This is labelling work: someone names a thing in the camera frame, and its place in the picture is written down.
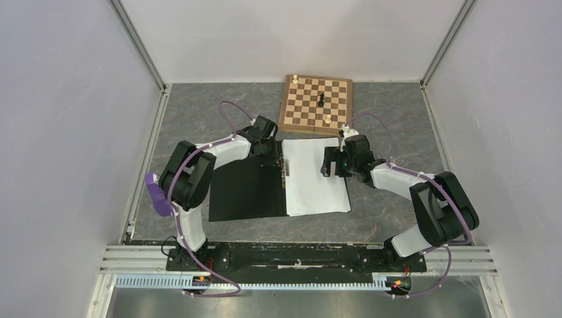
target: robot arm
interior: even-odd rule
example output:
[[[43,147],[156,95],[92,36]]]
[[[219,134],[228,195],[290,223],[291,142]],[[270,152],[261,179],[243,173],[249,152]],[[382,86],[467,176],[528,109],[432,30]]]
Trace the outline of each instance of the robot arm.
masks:
[[[252,126],[238,131],[234,138],[231,135],[228,142],[211,142],[216,145],[201,151],[188,163],[186,168],[193,169],[190,172],[184,170],[179,175],[172,190],[172,204],[175,209],[166,200],[172,180],[183,161],[206,144],[192,144],[185,140],[180,142],[160,177],[154,174],[146,176],[145,183],[154,208],[163,217],[173,215],[176,210],[186,242],[192,251],[197,251],[206,241],[201,222],[201,203],[209,191],[213,170],[249,156],[261,156],[265,158],[265,162],[276,162],[276,134],[277,125],[258,116]]]
[[[355,176],[361,183],[384,189],[412,201],[418,223],[384,242],[393,258],[405,258],[432,246],[448,244],[463,235],[464,229],[445,198],[429,182],[393,169],[384,159],[375,159],[367,138],[353,129],[342,132],[340,147],[326,147],[321,173],[328,177],[335,164],[335,175]],[[424,174],[439,184],[452,198],[470,230],[478,227],[478,215],[457,177],[451,172]]]

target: black chess piece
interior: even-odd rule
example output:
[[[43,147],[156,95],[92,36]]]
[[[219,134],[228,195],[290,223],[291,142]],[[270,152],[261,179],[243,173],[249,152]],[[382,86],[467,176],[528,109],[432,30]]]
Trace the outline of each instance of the black chess piece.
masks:
[[[320,100],[318,101],[318,106],[324,107],[324,93],[320,94]]]

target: wooden chessboard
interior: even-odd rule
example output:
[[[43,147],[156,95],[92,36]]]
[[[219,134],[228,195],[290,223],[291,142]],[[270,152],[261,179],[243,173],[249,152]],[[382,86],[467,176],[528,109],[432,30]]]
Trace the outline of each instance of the wooden chessboard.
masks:
[[[297,75],[285,77],[285,92],[279,115],[279,130],[293,133],[338,136],[341,125],[352,116],[352,81],[342,78]],[[324,106],[317,103],[324,93]],[[326,123],[327,115],[331,122]]]

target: aluminum frame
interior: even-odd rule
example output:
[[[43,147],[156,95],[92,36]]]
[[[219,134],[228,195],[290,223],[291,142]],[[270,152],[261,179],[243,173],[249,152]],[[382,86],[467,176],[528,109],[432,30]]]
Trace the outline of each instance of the aluminum frame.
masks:
[[[164,251],[169,251],[173,246],[164,246]],[[372,245],[367,248],[381,248],[380,245]],[[492,314],[492,318],[509,317],[504,307],[499,287],[499,277],[496,265],[487,246],[450,246],[453,261],[451,263],[450,276],[476,276],[480,278],[484,288],[486,303]],[[208,272],[167,272],[167,258],[160,251],[160,246],[133,246],[113,245],[108,246],[99,276],[95,286],[92,299],[87,312],[88,318],[105,318],[109,309],[109,302],[115,284],[119,277],[131,275],[152,274],[162,278],[175,278],[176,276],[204,276]],[[448,255],[445,250],[437,249],[425,256],[427,272],[412,273],[412,276],[439,276],[443,273]],[[401,276],[398,273],[372,273],[373,281],[385,276]],[[267,284],[248,284],[246,289],[277,290],[277,286]],[[283,289],[298,290],[303,286],[280,286]],[[304,286],[308,290],[356,290],[357,286]]]
[[[135,188],[133,190],[133,196],[127,205],[127,221],[123,227],[123,235],[121,237],[121,242],[125,242],[127,237],[131,238],[135,232],[135,220],[137,218],[137,211],[139,209],[139,203],[141,201],[141,195],[144,185],[144,175],[148,172],[150,162],[152,161],[152,155],[154,154],[154,149],[156,148],[156,141],[158,140],[158,134],[160,133],[160,127],[162,126],[162,121],[164,120],[164,114],[166,113],[166,107],[168,106],[168,100],[170,99],[170,92],[172,91],[172,84],[168,85],[166,89],[160,94],[160,100],[158,101],[158,107],[154,114],[154,121],[152,122],[152,127],[150,128],[150,133],[146,140],[146,148],[142,156],[142,162],[139,168],[139,176],[137,177],[137,182],[135,183]]]
[[[453,20],[453,23],[451,24],[449,30],[447,31],[447,34],[445,35],[445,38],[443,38],[443,41],[439,45],[439,48],[437,49],[435,56],[431,60],[431,63],[429,63],[429,67],[427,68],[425,74],[421,78],[420,84],[422,88],[427,87],[427,84],[433,77],[435,70],[440,65],[443,57],[446,55],[447,51],[449,50],[451,43],[455,39],[459,29],[461,28],[465,19],[467,18],[467,15],[471,12],[471,9],[473,8],[475,2],[476,0],[465,0],[461,5],[461,8],[459,9],[457,16]]]
[[[148,69],[148,72],[150,73],[154,84],[160,89],[160,91],[164,92],[164,90],[167,88],[167,84],[162,79],[162,76],[160,76],[160,73],[158,73],[158,69],[156,69],[156,65],[152,61],[152,58],[150,58],[150,54],[148,54],[144,43],[142,43],[141,37],[135,29],[131,18],[127,14],[127,10],[125,10],[125,6],[123,6],[121,0],[109,0],[109,3],[115,11],[117,18],[119,18],[119,22],[121,22],[121,25],[123,25],[127,36],[133,43],[135,50],[137,50],[137,52],[139,53],[142,62]]]
[[[443,168],[447,171],[451,171],[451,163],[449,162],[449,153],[447,152],[447,148],[445,147],[445,143],[441,137],[441,133],[439,132],[439,127],[437,126],[437,121],[435,120],[435,115],[433,114],[433,109],[431,108],[431,104],[429,103],[429,98],[427,97],[427,89],[426,87],[421,86],[421,95],[423,96],[423,102],[425,103],[425,109],[427,109],[427,114],[429,115],[429,121],[431,123],[431,127],[433,129],[433,135],[435,136],[435,141],[437,143],[437,149],[439,150],[439,155],[441,157],[441,161],[443,162]]]

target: purple cable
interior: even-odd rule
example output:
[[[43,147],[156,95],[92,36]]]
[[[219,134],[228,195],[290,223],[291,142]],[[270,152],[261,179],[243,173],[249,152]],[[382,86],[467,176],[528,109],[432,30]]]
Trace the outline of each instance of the purple cable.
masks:
[[[405,174],[409,174],[409,175],[414,176],[416,178],[421,178],[421,179],[424,179],[424,180],[428,181],[447,200],[449,206],[451,206],[451,208],[453,209],[453,212],[455,212],[455,215],[457,216],[457,218],[459,218],[459,222],[461,223],[461,226],[463,227],[463,230],[465,231],[465,234],[467,235],[466,240],[454,241],[454,242],[450,242],[450,244],[462,245],[462,244],[469,244],[470,242],[472,242],[473,241],[473,235],[471,233],[471,230],[469,229],[469,225],[465,221],[465,218],[463,217],[463,215],[459,211],[459,208],[457,207],[455,202],[451,199],[451,197],[449,197],[449,194],[447,194],[447,192],[445,190],[443,190],[443,188],[437,182],[435,182],[435,180],[431,179],[430,177],[428,177],[424,174],[419,174],[419,173],[417,173],[415,171],[412,171],[410,169],[402,168],[402,167],[399,167],[399,166],[391,163],[392,152],[394,151],[394,138],[392,138],[392,133],[390,132],[390,129],[388,128],[388,126],[386,126],[386,123],[384,123],[384,121],[378,115],[375,115],[373,113],[357,114],[357,115],[353,116],[349,121],[347,121],[347,123],[345,123],[345,125],[347,126],[351,121],[354,121],[356,118],[359,118],[361,116],[370,116],[370,117],[376,119],[379,123],[382,124],[382,126],[384,127],[384,130],[386,130],[386,133],[388,134],[388,137],[390,138],[390,151],[388,152],[388,156],[386,157],[386,164],[388,165],[388,167],[390,169],[396,170],[396,171],[399,171],[399,172],[403,172]],[[428,252],[431,252],[432,250],[435,250],[435,248],[430,247],[430,248],[427,248],[427,249],[423,250],[423,252],[427,254]]]
[[[240,105],[237,105],[236,103],[233,103],[231,101],[222,101],[219,103],[219,113],[221,113],[221,115],[225,118],[225,120],[227,121],[227,123],[229,124],[230,128],[232,128],[232,134],[233,137],[236,137],[236,127],[234,127],[234,124],[232,123],[232,121],[230,120],[230,118],[228,118],[227,114],[225,113],[224,109],[223,109],[223,104],[230,104],[238,109],[240,109],[244,114],[246,114],[246,116],[248,116],[248,118],[253,121],[254,117],[252,117],[252,115],[250,115],[246,109],[243,109]]]
[[[431,288],[428,288],[424,291],[420,291],[418,293],[413,293],[412,295],[395,295],[394,298],[408,299],[408,298],[423,296],[427,293],[430,293],[430,292],[436,290],[437,288],[439,288],[441,286],[441,284],[447,279],[447,275],[449,275],[449,270],[451,269],[451,263],[453,262],[453,255],[451,254],[451,250],[449,249],[449,247],[444,246],[444,245],[442,247],[445,250],[447,250],[447,254],[449,255],[449,261],[447,263],[447,268],[445,269],[445,273],[443,273],[441,279],[439,279],[439,281],[435,285],[433,285]]]
[[[180,216],[176,216],[176,226],[178,227],[178,234],[180,235],[180,237],[184,236],[184,231],[182,230],[182,226],[180,225]],[[242,291],[242,288],[240,287],[239,284],[236,284],[234,281],[226,278],[225,276],[222,276],[220,274],[217,274],[217,272],[211,270],[211,268],[208,268],[207,266],[205,266],[205,264],[201,263],[200,260],[197,259],[197,257],[195,256],[195,254],[192,252],[190,246],[188,245],[185,237],[182,238],[182,242],[184,244],[184,246],[186,247],[186,250],[188,251],[189,255],[191,256],[191,258],[195,261],[195,263],[197,263],[197,265],[199,265],[201,268],[203,268],[204,270],[206,270],[207,272],[211,273],[211,275],[220,278],[221,280],[223,280],[224,282],[227,282],[228,284],[231,284],[232,286],[236,287],[235,291],[230,291],[227,293],[203,293],[203,294],[193,294],[194,297],[201,297],[201,298],[215,298],[215,297],[229,297],[229,296],[234,296],[237,295],[238,293],[240,293]]]

